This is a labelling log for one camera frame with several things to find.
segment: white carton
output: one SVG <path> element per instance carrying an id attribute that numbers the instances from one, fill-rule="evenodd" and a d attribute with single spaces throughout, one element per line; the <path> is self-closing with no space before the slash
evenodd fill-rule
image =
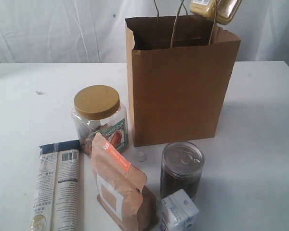
<path id="1" fill-rule="evenodd" d="M 162 231 L 193 231 L 199 213 L 183 189 L 162 199 Z"/>

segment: can lid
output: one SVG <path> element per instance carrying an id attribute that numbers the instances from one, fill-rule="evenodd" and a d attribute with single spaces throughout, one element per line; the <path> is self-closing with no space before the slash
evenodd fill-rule
<path id="1" fill-rule="evenodd" d="M 193 143 L 170 143 L 163 150 L 162 163 L 173 176 L 195 177 L 202 171 L 204 155 Z"/>
<path id="2" fill-rule="evenodd" d="M 86 119 L 105 119 L 120 108 L 119 93 L 105 85 L 90 86 L 76 94 L 74 107 Z"/>

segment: white fabric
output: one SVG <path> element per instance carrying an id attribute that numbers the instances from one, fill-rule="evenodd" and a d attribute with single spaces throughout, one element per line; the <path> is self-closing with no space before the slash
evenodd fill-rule
<path id="1" fill-rule="evenodd" d="M 156 1 L 160 15 L 180 4 Z M 124 19 L 155 15 L 153 0 L 0 0 L 0 62 L 126 62 Z M 237 60 L 289 65 L 289 0 L 243 0 L 225 28 L 242 39 Z"/>

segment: yellow cap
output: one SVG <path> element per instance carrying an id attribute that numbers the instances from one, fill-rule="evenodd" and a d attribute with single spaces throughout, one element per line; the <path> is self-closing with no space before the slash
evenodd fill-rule
<path id="1" fill-rule="evenodd" d="M 74 107 L 86 119 L 105 119 L 112 116 L 120 108 L 120 97 L 112 87 L 90 86 L 76 94 Z"/>

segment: white table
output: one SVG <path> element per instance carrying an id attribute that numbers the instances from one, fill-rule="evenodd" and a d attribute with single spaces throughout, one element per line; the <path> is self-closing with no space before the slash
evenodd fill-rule
<path id="1" fill-rule="evenodd" d="M 95 84 L 116 88 L 128 105 L 126 64 L 0 64 L 0 231 L 29 230 L 39 146 L 77 138 L 73 97 Z M 285 63 L 236 63 L 216 137 L 195 143 L 206 158 L 196 197 L 199 231 L 289 231 Z M 157 196 L 164 146 L 131 142 L 124 153 Z M 145 162 L 133 159 L 139 151 Z M 119 230 L 96 201 L 87 158 L 84 174 L 81 230 Z"/>

